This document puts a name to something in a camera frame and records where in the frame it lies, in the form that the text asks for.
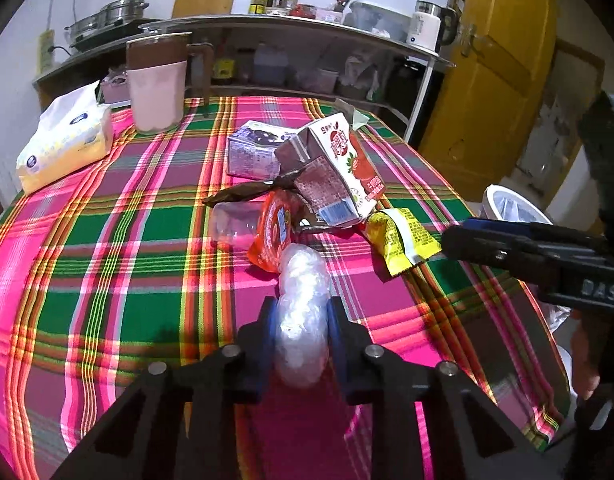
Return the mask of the person's right hand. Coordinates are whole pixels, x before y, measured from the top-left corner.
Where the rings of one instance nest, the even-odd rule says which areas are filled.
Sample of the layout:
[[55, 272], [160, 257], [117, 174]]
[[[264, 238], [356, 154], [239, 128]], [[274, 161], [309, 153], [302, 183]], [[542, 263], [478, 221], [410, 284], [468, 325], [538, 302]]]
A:
[[607, 347], [591, 333], [590, 323], [580, 310], [570, 317], [577, 322], [571, 337], [572, 387], [583, 401], [588, 400], [600, 385], [614, 382], [614, 342]]

